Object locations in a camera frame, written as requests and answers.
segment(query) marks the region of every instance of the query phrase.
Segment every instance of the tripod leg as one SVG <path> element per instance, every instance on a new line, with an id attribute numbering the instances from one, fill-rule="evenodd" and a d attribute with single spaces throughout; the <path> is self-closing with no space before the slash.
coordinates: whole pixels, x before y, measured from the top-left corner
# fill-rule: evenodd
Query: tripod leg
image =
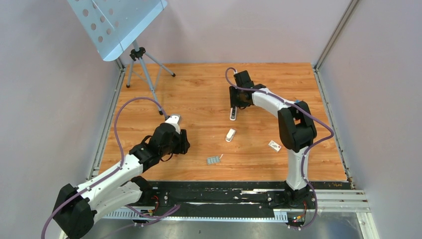
<path id="1" fill-rule="evenodd" d="M 167 68 L 165 65 L 163 65 L 163 63 L 159 62 L 157 59 L 155 59 L 153 56 L 151 56 L 148 52 L 145 52 L 145 55 L 147 55 L 149 58 L 151 58 L 151 60 L 153 60 L 158 65 L 160 65 L 164 70 L 166 70 L 168 73 L 170 73 L 170 75 L 172 75 L 173 77 L 176 76 L 176 74 L 174 74 L 169 68 Z"/>
<path id="2" fill-rule="evenodd" d="M 126 87 L 129 88 L 130 87 L 130 78 L 132 78 L 132 72 L 133 72 L 133 64 L 135 62 L 132 60 L 132 62 L 130 63 L 130 67 L 129 67 L 129 76 L 127 77 L 127 83 L 126 83 Z"/>
<path id="3" fill-rule="evenodd" d="M 149 77 L 148 69 L 146 69 L 145 62 L 144 62 L 144 60 L 142 58 L 139 58 L 139 62 L 141 63 L 142 69 L 144 71 L 144 74 L 145 74 L 146 81 L 148 83 L 149 89 L 151 90 L 152 95 L 154 96 L 155 101 L 158 102 L 157 96 L 155 95 L 154 86 L 152 85 L 151 77 Z M 160 115 L 163 115 L 163 112 L 161 111 L 160 108 L 158 108 L 158 113 L 160 113 Z"/>

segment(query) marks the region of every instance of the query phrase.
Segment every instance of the gray floor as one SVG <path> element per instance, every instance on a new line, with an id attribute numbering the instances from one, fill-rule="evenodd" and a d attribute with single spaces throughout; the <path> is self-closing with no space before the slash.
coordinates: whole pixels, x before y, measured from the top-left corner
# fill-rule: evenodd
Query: gray floor
<path id="1" fill-rule="evenodd" d="M 84 239 L 98 239 L 130 224 L 128 220 L 102 219 Z M 145 228 L 127 228 L 107 239 L 362 239 L 355 213 L 323 213 L 300 232 L 279 223 L 227 223 L 162 221 Z"/>

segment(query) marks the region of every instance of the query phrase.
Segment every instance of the small white box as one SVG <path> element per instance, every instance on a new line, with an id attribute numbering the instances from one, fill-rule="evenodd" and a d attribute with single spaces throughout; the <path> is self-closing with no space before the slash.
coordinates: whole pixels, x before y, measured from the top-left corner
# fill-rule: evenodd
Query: small white box
<path id="1" fill-rule="evenodd" d="M 270 141 L 270 143 L 268 144 L 268 146 L 270 146 L 276 152 L 280 151 L 280 149 L 281 149 L 281 146 L 279 144 L 277 144 L 276 142 L 274 142 L 274 141 Z"/>
<path id="2" fill-rule="evenodd" d="M 234 137 L 234 133 L 236 133 L 236 130 L 234 130 L 234 129 L 231 128 L 228 131 L 227 135 L 225 136 L 225 141 L 230 142 L 233 139 L 233 137 Z"/>

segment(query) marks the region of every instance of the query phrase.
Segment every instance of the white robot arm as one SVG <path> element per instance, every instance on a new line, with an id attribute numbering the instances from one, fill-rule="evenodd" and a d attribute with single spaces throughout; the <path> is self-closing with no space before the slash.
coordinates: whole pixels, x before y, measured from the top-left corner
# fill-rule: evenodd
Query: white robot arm
<path id="1" fill-rule="evenodd" d="M 303 101 L 292 102 L 283 99 L 261 84 L 254 85 L 247 71 L 236 72 L 234 78 L 239 88 L 235 86 L 229 87 L 230 120 L 236 120 L 238 108 L 245 108 L 251 105 L 265 109 L 278 119 L 280 139 L 288 150 L 289 171 L 286 183 L 288 188 L 290 188 L 288 190 L 290 195 L 288 195 L 289 199 L 286 200 L 299 201 L 309 191 L 307 183 L 302 176 L 302 158 L 304 156 L 303 173 L 307 178 L 309 153 L 307 152 L 306 155 L 304 153 L 313 144 L 313 140 L 317 136 L 317 130 L 312 119 L 303 115 L 291 105 L 295 104 L 310 114 L 308 104 Z M 242 90 L 241 88 L 253 89 L 254 91 Z"/>
<path id="2" fill-rule="evenodd" d="M 187 153 L 190 144 L 186 130 L 180 129 L 181 119 L 180 115 L 171 115 L 153 135 L 130 150 L 123 162 L 77 187 L 67 184 L 60 190 L 54 210 L 84 191 L 53 218 L 70 239 L 83 237 L 99 219 L 120 207 L 151 199 L 152 188 L 139 175 L 158 164 L 164 155 Z"/>

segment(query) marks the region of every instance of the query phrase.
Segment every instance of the white wall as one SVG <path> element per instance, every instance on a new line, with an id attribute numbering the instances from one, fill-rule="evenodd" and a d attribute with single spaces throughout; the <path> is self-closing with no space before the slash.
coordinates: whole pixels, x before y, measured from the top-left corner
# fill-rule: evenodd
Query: white wall
<path id="1" fill-rule="evenodd" d="M 59 189 L 90 170 L 117 68 L 66 1 L 3 1 L 0 32 L 0 238 L 39 238 Z"/>
<path id="2" fill-rule="evenodd" d="M 382 239 L 420 238 L 422 2 L 362 0 L 321 73 Z"/>
<path id="3" fill-rule="evenodd" d="M 168 3 L 138 38 L 162 62 L 315 63 L 349 0 Z"/>

